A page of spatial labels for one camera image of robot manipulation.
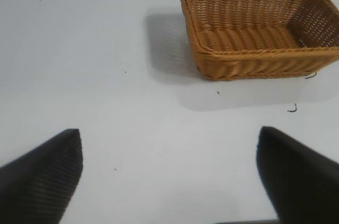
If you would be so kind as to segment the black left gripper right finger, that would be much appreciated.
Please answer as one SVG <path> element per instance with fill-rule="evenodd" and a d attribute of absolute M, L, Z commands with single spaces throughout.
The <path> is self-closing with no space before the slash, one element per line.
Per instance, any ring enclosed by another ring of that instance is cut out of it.
<path fill-rule="evenodd" d="M 256 164 L 281 223 L 338 223 L 338 163 L 262 127 Z"/>

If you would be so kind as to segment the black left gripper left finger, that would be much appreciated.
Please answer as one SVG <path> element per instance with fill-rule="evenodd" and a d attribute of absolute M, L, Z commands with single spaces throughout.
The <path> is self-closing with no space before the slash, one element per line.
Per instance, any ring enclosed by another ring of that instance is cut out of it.
<path fill-rule="evenodd" d="M 1 223 L 60 223 L 83 171 L 78 129 L 1 167 Z"/>

